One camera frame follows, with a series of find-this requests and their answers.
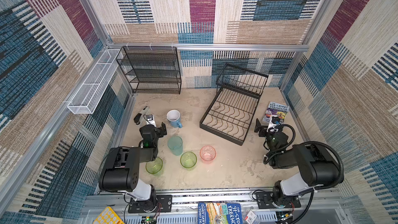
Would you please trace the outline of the black wire dish rack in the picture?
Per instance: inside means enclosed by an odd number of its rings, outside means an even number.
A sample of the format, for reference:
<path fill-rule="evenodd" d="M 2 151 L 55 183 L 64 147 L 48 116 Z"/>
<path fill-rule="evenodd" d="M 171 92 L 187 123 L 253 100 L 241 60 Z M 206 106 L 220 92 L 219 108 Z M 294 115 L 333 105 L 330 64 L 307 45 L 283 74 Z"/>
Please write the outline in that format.
<path fill-rule="evenodd" d="M 200 128 L 243 145 L 268 81 L 268 75 L 230 63 L 216 77 L 217 93 Z"/>

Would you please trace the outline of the pink translucent plastic cup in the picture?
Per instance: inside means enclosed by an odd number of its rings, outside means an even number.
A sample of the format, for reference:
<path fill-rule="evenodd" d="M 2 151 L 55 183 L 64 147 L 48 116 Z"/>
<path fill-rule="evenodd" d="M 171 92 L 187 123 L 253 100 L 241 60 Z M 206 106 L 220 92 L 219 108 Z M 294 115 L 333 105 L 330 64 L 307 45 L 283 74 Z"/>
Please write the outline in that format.
<path fill-rule="evenodd" d="M 210 145 L 203 146 L 200 150 L 200 157 L 204 163 L 212 163 L 216 155 L 216 150 Z"/>

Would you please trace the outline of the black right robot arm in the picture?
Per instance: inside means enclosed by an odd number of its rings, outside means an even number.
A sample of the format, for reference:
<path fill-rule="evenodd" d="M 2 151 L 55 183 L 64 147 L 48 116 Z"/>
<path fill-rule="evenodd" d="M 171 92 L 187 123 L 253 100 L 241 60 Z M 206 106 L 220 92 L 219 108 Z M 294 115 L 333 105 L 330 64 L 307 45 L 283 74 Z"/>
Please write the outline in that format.
<path fill-rule="evenodd" d="M 255 132 L 265 138 L 263 146 L 267 150 L 263 163 L 273 169 L 298 168 L 298 173 L 277 181 L 271 191 L 252 193 L 260 209 L 299 206 L 300 196 L 333 188 L 344 181 L 342 159 L 331 146 L 316 141 L 295 145 L 295 134 L 287 136 L 284 128 L 294 129 L 281 123 L 277 116 L 268 125 L 256 120 Z"/>

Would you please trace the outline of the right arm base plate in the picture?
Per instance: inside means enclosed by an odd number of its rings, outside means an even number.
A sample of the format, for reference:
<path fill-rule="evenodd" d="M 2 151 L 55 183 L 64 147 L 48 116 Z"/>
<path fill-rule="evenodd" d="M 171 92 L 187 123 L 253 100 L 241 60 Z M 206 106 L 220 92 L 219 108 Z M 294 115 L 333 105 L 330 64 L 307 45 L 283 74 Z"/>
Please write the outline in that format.
<path fill-rule="evenodd" d="M 252 193 L 259 209 L 300 208 L 302 205 L 298 197 L 285 197 L 273 200 L 272 192 L 256 190 Z"/>

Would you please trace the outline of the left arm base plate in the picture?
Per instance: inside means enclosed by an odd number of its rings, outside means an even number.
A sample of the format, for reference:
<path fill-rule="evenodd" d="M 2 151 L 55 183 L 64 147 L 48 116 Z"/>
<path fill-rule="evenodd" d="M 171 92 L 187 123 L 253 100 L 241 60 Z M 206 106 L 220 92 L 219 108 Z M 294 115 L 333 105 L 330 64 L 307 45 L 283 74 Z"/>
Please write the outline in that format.
<path fill-rule="evenodd" d="M 172 195 L 159 195 L 156 197 L 150 197 L 150 199 L 146 201 L 139 201 L 131 198 L 127 212 L 129 214 L 154 214 L 156 212 L 168 213 L 171 212 L 172 198 Z"/>

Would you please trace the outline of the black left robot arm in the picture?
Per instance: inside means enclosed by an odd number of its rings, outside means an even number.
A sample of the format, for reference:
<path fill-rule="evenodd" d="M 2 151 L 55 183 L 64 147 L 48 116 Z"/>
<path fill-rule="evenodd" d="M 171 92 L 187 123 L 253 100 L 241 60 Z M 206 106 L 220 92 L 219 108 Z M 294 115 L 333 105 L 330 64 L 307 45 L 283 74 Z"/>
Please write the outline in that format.
<path fill-rule="evenodd" d="M 162 204 L 155 188 L 139 178 L 140 164 L 154 162 L 158 157 L 158 141 L 167 135 L 165 123 L 160 127 L 148 124 L 140 128 L 143 140 L 137 147 L 112 148 L 99 167 L 98 186 L 101 191 L 121 193 L 131 198 L 129 213 L 160 211 Z"/>

